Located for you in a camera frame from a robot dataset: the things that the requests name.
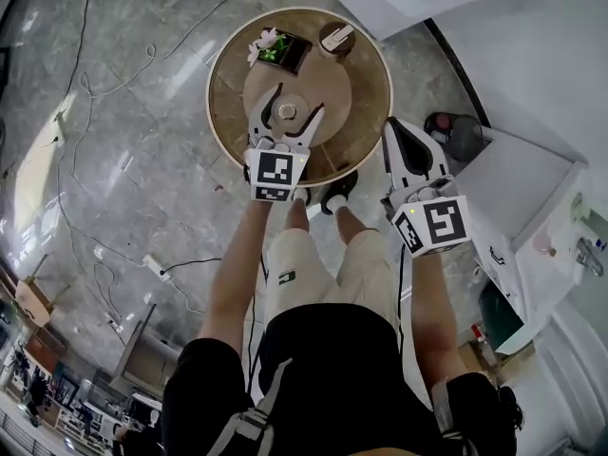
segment power cable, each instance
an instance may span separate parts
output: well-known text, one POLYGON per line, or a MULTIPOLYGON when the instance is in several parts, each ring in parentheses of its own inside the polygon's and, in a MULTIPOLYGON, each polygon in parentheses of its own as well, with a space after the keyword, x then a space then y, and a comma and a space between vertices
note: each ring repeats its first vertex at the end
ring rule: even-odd
POLYGON ((95 299, 95 301, 102 307, 102 309, 104 311, 106 311, 107 310, 107 302, 105 302, 105 299, 104 299, 104 302, 105 302, 105 304, 104 304, 101 300, 99 300, 99 297, 96 296, 95 293, 93 291, 91 291, 91 289, 87 285, 85 285, 85 288, 88 290, 88 293, 91 294, 91 297, 93 297, 95 299))
MULTIPOLYGON (((88 287, 88 286, 85 286, 85 288, 88 290, 88 293, 89 293, 89 294, 91 294, 91 297, 93 297, 93 298, 94 298, 94 299, 97 301, 97 303, 98 303, 100 306, 102 306, 102 309, 104 309, 104 310, 105 310, 105 306, 104 306, 104 304, 102 304, 102 301, 100 301, 100 300, 97 298, 97 296, 96 296, 96 295, 93 293, 93 291, 91 291, 91 290, 89 289, 89 287, 88 287)), ((112 328, 112 326, 111 326, 109 323, 107 324, 107 327, 108 327, 110 330, 112 330, 112 332, 113 332, 114 334, 116 334, 116 336, 118 337, 118 339, 120 339, 120 340, 121 340, 121 343, 122 343, 122 344, 123 344, 123 346, 126 348, 126 343, 124 343, 123 339, 122 339, 122 338, 121 338, 121 336, 118 334, 118 332, 117 332, 117 331, 116 331, 114 328, 112 328)))
POLYGON ((85 11, 83 12, 83 27, 80 32, 80 43, 78 44, 78 52, 76 53, 76 64, 74 65, 74 69, 72 70, 72 72, 69 76, 69 83, 67 84, 66 95, 64 96, 64 99, 61 101, 61 104, 59 105, 59 109, 61 109, 66 102, 66 98, 69 95, 69 91, 72 88, 72 83, 74 82, 74 76, 76 75, 76 70, 78 69, 78 65, 80 64, 80 56, 83 51, 83 43, 85 41, 86 13, 88 11, 88 3, 89 3, 89 0, 85 0, 85 11))
POLYGON ((213 261, 221 261, 221 258, 218 258, 218 257, 214 256, 213 258, 207 258, 206 260, 189 260, 187 262, 176 263, 175 265, 171 265, 171 267, 167 267, 166 269, 161 270, 159 272, 159 274, 161 274, 161 276, 164 276, 167 272, 175 269, 176 267, 182 267, 184 265, 190 265, 191 263, 207 263, 207 262, 213 262, 213 261))
POLYGON ((406 245, 405 243, 401 246, 401 260, 399 262, 399 292, 397 293, 397 317, 399 317, 399 334, 401 339, 399 341, 399 355, 403 360, 403 327, 401 325, 401 293, 403 292, 403 267, 406 258, 406 245))
MULTIPOLYGON (((91 87, 90 87, 90 83, 88 80, 88 76, 86 75, 86 73, 82 72, 80 74, 80 85, 81 87, 85 90, 86 94, 89 97, 89 104, 88 104, 88 113, 87 113, 87 119, 86 119, 86 124, 84 129, 82 130, 80 137, 78 138, 77 142, 74 145, 74 152, 73 152, 73 157, 72 157, 72 167, 71 167, 71 171, 70 171, 70 176, 76 181, 78 182, 78 180, 75 177, 75 168, 76 168, 76 155, 78 152, 78 146, 80 145, 81 141, 83 140, 83 138, 86 135, 86 132, 88 131, 89 127, 90 127, 90 123, 91 123, 91 115, 92 115, 92 107, 93 107, 93 100, 95 98, 99 98, 102 96, 107 96, 109 94, 112 94, 116 91, 118 91, 119 89, 122 89, 123 87, 127 86, 131 81, 133 81, 142 71, 144 71, 147 67, 149 67, 156 59, 162 60, 162 59, 167 59, 169 58, 171 55, 173 55, 173 53, 183 44, 183 42, 188 38, 188 36, 194 31, 194 29, 196 29, 200 24, 202 24, 202 22, 204 22, 209 16, 211 16, 213 14, 213 12, 215 12, 215 10, 217 10, 221 5, 225 4, 226 2, 228 2, 229 0, 221 0, 219 3, 215 4, 211 10, 209 10, 205 15, 202 16, 202 18, 200 18, 198 20, 198 22, 192 26, 184 35, 183 37, 181 37, 181 39, 178 41, 178 43, 164 56, 162 57, 157 57, 157 50, 156 50, 156 46, 154 46, 153 44, 149 44, 146 46, 145 48, 145 53, 146 56, 148 57, 148 61, 141 66, 130 78, 128 78, 126 81, 122 82, 120 85, 106 91, 106 92, 102 92, 102 93, 97 93, 97 94, 93 94, 91 91, 91 87)), ((62 134, 64 135, 64 137, 66 137, 67 139, 67 134, 65 133, 65 129, 63 128, 63 125, 65 124, 63 121, 63 114, 66 111, 66 109, 64 108, 64 105, 66 104, 66 99, 69 96, 69 92, 72 88, 73 82, 74 82, 74 77, 76 75, 76 71, 78 69, 78 66, 80 64, 80 60, 81 60, 81 55, 82 55, 82 50, 83 50, 83 45, 84 45, 84 40, 85 40, 85 30, 86 30, 86 18, 87 18, 87 13, 88 13, 88 9, 89 9, 89 2, 90 0, 85 0, 85 8, 83 11, 83 25, 81 28, 81 33, 80 33, 80 40, 79 40, 79 45, 78 45, 78 51, 76 54, 76 62, 74 64, 74 68, 72 69, 72 72, 70 74, 69 77, 69 82, 67 84, 67 89, 66 89, 66 94, 63 98, 63 100, 61 101, 58 109, 60 110, 56 117, 55 117, 55 122, 58 123, 60 130, 62 132, 62 134)), ((51 145, 52 143, 56 143, 58 142, 58 138, 55 138, 55 140, 53 140, 53 142, 45 145, 51 145)), ((67 217, 66 214, 66 210, 64 208, 64 205, 62 204, 62 199, 61 199, 61 194, 62 194, 62 188, 61 188, 61 174, 60 174, 60 167, 61 167, 61 161, 63 160, 64 156, 66 154, 66 149, 64 148, 61 154, 61 157, 59 158, 59 160, 57 161, 56 164, 56 175, 57 175, 57 203, 59 205, 59 210, 62 214, 62 216, 64 217, 64 219, 66 220, 66 225, 67 225, 67 229, 69 231, 69 240, 70 240, 70 246, 71 246, 71 251, 72 254, 74 255, 74 257, 76 258, 76 261, 78 263, 79 268, 82 270, 82 272, 85 274, 85 278, 86 278, 86 269, 85 266, 83 265, 82 261, 80 260, 80 258, 78 257, 78 255, 76 254, 76 250, 74 247, 74 237, 73 237, 73 232, 77 232, 79 235, 91 240, 91 241, 95 241, 97 244, 103 246, 104 248, 106 248, 107 251, 112 252, 113 254, 115 254, 116 256, 122 258, 123 260, 127 261, 128 263, 136 266, 136 267, 142 267, 143 265, 141 263, 138 263, 134 260, 132 260, 131 258, 124 256, 123 254, 121 254, 120 252, 108 247, 107 245, 105 245, 104 243, 102 243, 101 241, 99 241, 97 238, 86 234, 85 232, 83 232, 82 230, 80 230, 79 228, 75 227, 69 220, 69 218, 67 217)), ((194 262, 186 262, 187 263, 203 263, 202 261, 194 261, 194 262)), ((121 317, 120 312, 118 312, 118 310, 116 309, 116 307, 113 305, 113 302, 111 300, 111 286, 115 280, 115 275, 114 272, 112 271, 112 269, 110 269, 107 265, 101 263, 102 265, 104 265, 104 267, 106 267, 106 269, 112 274, 112 280, 110 282, 110 285, 108 286, 108 300, 106 301, 106 304, 108 304, 109 306, 112 306, 114 311, 116 311, 116 313, 121 317)), ((100 295, 102 296, 102 298, 105 301, 104 295, 102 293, 102 289, 101 289, 101 285, 99 284, 99 281, 97 280, 96 274, 95 274, 95 265, 93 266, 93 277, 95 278, 95 281, 98 285, 98 288, 100 290, 100 295)), ((177 267, 177 265, 170 267, 169 269, 166 270, 166 272, 174 267, 177 267)), ((202 311, 198 311, 198 310, 194 310, 192 308, 190 308, 189 305, 189 299, 188 296, 177 286, 175 285, 175 283, 173 283, 171 281, 171 284, 173 285, 173 287, 179 292, 181 293, 185 300, 186 300, 186 309, 188 309, 191 312, 194 313, 198 313, 198 314, 202 314, 202 311)), ((96 295, 94 295, 90 289, 87 290, 93 295, 93 297, 95 298, 95 300, 97 302, 100 302, 99 299, 97 298, 96 295)))
POLYGON ((43 145, 40 148, 42 149, 42 148, 49 147, 50 145, 53 145, 54 143, 57 143, 58 141, 59 141, 59 137, 55 137, 51 142, 47 143, 46 145, 43 145))
MULTIPOLYGON (((264 283, 266 285, 268 285, 268 271, 266 270, 266 266, 264 265, 264 254, 260 254, 260 256, 259 256, 259 264, 261 265, 262 273, 264 274, 264 283)), ((253 321, 251 323, 251 331, 249 332, 249 343, 247 345, 247 354, 249 357, 249 381, 247 382, 247 395, 250 395, 250 396, 251 396, 251 388, 254 383, 254 375, 256 374, 257 360, 259 360, 259 349, 262 346, 262 339, 264 339, 264 334, 263 334, 259 340, 259 345, 257 346, 257 351, 256 351, 256 358, 254 359, 254 364, 252 366, 251 346, 252 346, 252 341, 254 339, 254 326, 256 325, 256 293, 254 293, 252 314, 253 314, 253 321)))

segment red object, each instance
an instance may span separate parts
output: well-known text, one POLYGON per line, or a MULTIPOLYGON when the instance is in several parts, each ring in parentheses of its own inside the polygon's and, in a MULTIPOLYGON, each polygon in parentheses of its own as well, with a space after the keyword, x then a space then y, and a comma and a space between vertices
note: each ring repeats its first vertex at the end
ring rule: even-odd
POLYGON ((437 126, 443 128, 444 130, 449 129, 450 121, 448 115, 445 113, 440 113, 437 115, 437 126))
POLYGON ((473 330, 473 334, 475 334, 475 337, 478 340, 484 339, 484 335, 482 334, 482 332, 480 331, 480 329, 477 327, 476 324, 474 324, 473 326, 471 326, 471 330, 473 330))

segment small potted plant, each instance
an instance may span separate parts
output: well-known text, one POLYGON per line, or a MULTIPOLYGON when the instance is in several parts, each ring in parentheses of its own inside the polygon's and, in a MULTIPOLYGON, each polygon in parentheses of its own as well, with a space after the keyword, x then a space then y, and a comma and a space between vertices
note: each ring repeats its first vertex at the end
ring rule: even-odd
POLYGON ((311 42, 289 32, 265 28, 259 39, 249 45, 247 61, 251 67, 256 61, 261 61, 297 75, 312 46, 311 42))

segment faucet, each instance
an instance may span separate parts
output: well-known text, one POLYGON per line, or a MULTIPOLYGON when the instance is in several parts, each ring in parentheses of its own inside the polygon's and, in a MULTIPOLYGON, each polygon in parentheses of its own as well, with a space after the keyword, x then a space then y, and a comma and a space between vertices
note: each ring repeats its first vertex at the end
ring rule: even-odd
POLYGON ((577 250, 579 251, 577 263, 591 269, 594 276, 601 277, 604 275, 604 267, 596 256, 593 255, 591 248, 592 244, 590 240, 583 237, 579 238, 577 242, 577 250))

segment white cable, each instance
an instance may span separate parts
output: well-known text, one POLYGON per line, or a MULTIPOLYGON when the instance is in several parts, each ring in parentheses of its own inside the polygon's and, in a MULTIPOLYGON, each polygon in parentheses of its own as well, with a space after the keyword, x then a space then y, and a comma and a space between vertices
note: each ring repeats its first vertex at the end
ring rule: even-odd
POLYGON ((190 311, 190 313, 196 313, 196 314, 205 314, 205 311, 198 311, 196 309, 192 309, 190 307, 190 299, 188 298, 188 296, 186 295, 186 293, 180 289, 177 285, 175 285, 175 283, 173 282, 173 280, 171 280, 170 278, 168 279, 169 283, 173 286, 173 288, 178 291, 181 295, 183 295, 183 298, 186 301, 186 309, 188 311, 190 311))
MULTIPOLYGON (((78 140, 76 141, 75 145, 74 145, 74 153, 73 153, 73 157, 72 157, 72 167, 70 170, 69 175, 79 184, 79 181, 76 179, 75 177, 75 169, 76 169, 76 154, 78 152, 78 146, 80 145, 81 141, 83 140, 83 138, 85 137, 86 133, 88 132, 88 129, 90 127, 91 124, 91 116, 92 116, 92 109, 93 109, 93 100, 95 98, 101 98, 103 96, 107 96, 110 95, 112 93, 115 93, 116 91, 118 91, 119 89, 124 88, 125 86, 127 86, 129 83, 131 83, 135 78, 137 78, 139 76, 139 74, 144 71, 147 67, 149 67, 155 60, 163 60, 163 59, 167 59, 169 58, 171 55, 173 55, 173 53, 178 50, 178 48, 184 43, 184 41, 188 38, 188 36, 194 31, 194 29, 196 29, 200 24, 202 24, 207 18, 209 18, 213 12, 215 12, 220 6, 222 6, 223 4, 225 4, 226 2, 228 2, 229 0, 221 0, 220 2, 216 3, 211 10, 209 10, 207 13, 205 13, 205 15, 203 15, 198 22, 192 26, 182 37, 181 39, 176 43, 176 45, 164 56, 162 57, 156 57, 156 53, 157 53, 157 49, 156 46, 154 44, 148 44, 145 47, 145 54, 148 57, 148 61, 142 66, 140 67, 131 77, 129 77, 126 81, 121 82, 118 86, 102 92, 102 93, 97 93, 97 94, 93 94, 91 91, 91 87, 90 87, 90 82, 88 80, 88 76, 86 75, 85 72, 81 72, 79 79, 80 79, 80 85, 82 87, 82 89, 85 91, 86 95, 89 98, 89 104, 88 104, 88 114, 87 114, 87 118, 86 118, 86 125, 83 129, 83 131, 80 134, 80 137, 78 138, 78 140)), ((62 124, 63 124, 63 113, 64 110, 61 110, 57 113, 57 115, 55 116, 55 120, 57 121, 59 128, 63 134, 64 137, 67 137, 67 134, 65 133, 65 130, 62 128, 62 124)), ((66 154, 66 149, 64 148, 64 150, 62 151, 62 155, 59 158, 59 160, 57 161, 57 203, 59 205, 59 210, 61 211, 62 216, 64 217, 64 219, 66 220, 66 225, 67 225, 67 229, 69 231, 69 241, 70 241, 70 245, 71 245, 71 250, 72 250, 72 254, 74 255, 74 257, 76 258, 76 261, 80 267, 80 269, 83 271, 83 273, 85 274, 85 278, 86 278, 86 269, 83 265, 83 263, 81 262, 81 260, 79 259, 78 255, 76 254, 76 250, 74 248, 74 237, 73 237, 73 231, 76 231, 77 233, 79 233, 80 235, 82 235, 85 238, 90 239, 91 241, 95 241, 96 243, 98 243, 99 245, 103 246, 104 248, 106 248, 107 251, 112 252, 113 254, 117 255, 118 257, 122 258, 123 260, 125 260, 126 262, 136 266, 136 267, 144 267, 143 263, 138 263, 134 260, 132 260, 131 258, 124 256, 123 254, 121 254, 120 252, 114 250, 113 248, 108 247, 107 245, 105 245, 104 243, 102 243, 101 241, 99 241, 97 238, 86 234, 85 232, 83 232, 82 230, 80 230, 79 228, 77 228, 76 226, 72 225, 71 222, 69 221, 69 218, 67 217, 66 214, 66 210, 64 209, 64 205, 62 204, 62 200, 61 200, 61 174, 60 174, 60 166, 61 166, 61 161, 64 158, 64 155, 66 154)), ((114 272, 112 271, 112 269, 110 269, 107 265, 101 263, 102 265, 104 265, 112 274, 112 278, 115 278, 114 272)), ((95 276, 95 271, 94 271, 94 267, 93 267, 93 276, 95 277, 95 281, 98 284, 98 288, 100 289, 100 293, 101 293, 101 286, 99 285, 99 282, 97 280, 97 277, 95 276)), ((196 309, 192 309, 190 307, 190 301, 188 299, 188 296, 186 295, 186 293, 184 291, 182 291, 177 285, 175 285, 175 283, 169 279, 169 282, 171 283, 171 285, 175 288, 176 291, 178 291, 180 294, 183 295, 185 302, 186 302, 186 309, 188 311, 190 311, 191 313, 196 313, 196 314, 204 314, 203 311, 198 311, 196 309)), ((99 299, 97 298, 96 295, 93 295, 95 297, 95 299, 101 304, 101 301, 99 301, 99 299)))
POLYGON ((93 264, 93 278, 95 279, 95 283, 97 284, 97 288, 99 289, 99 295, 102 297, 102 299, 107 304, 107 306, 116 312, 116 314, 118 315, 119 324, 123 324, 123 315, 118 310, 118 308, 114 305, 114 301, 112 300, 112 286, 114 285, 114 282, 116 281, 116 274, 114 274, 114 271, 112 269, 110 269, 107 265, 105 265, 103 262, 97 261, 93 264), (102 284, 100 283, 99 278, 97 278, 97 271, 95 270, 95 268, 98 265, 105 267, 112 275, 110 282, 107 286, 107 298, 104 297, 104 294, 102 293, 102 284))

